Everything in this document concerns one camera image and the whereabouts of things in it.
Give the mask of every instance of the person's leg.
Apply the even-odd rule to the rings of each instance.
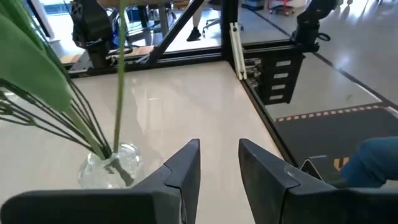
[[[201,12],[203,10],[203,7],[205,7],[207,1],[204,1],[202,3],[202,5],[198,8],[198,10],[194,13],[194,15],[192,16],[192,23],[193,23],[193,29],[191,31],[191,34],[189,35],[187,41],[195,41],[195,40],[199,40],[199,38],[201,37],[200,31],[198,29],[199,26],[199,22],[201,19]]]
[[[398,180],[398,137],[363,142],[340,173],[348,187],[381,187]]]

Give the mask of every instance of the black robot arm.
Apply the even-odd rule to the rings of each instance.
[[[297,29],[292,40],[296,44],[314,46],[320,36],[319,21],[336,7],[336,0],[312,0],[307,9],[297,16]]]

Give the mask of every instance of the black mat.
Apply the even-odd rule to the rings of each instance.
[[[305,119],[292,117],[275,126],[298,166],[310,156],[342,159],[367,139],[398,136],[398,119],[384,108]]]

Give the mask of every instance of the glass vase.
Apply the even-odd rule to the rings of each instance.
[[[78,183],[83,189],[128,189],[137,184],[141,167],[138,149],[121,143],[118,152],[103,161],[90,153],[80,167]]]

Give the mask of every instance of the white tabletop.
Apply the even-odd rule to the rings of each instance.
[[[117,75],[75,80],[111,141]],[[135,144],[149,175],[189,140],[201,143],[197,223],[254,223],[241,181],[238,141],[248,138],[280,157],[226,62],[126,75],[121,140]],[[0,121],[0,201],[37,189],[78,189],[87,152],[36,128]]]

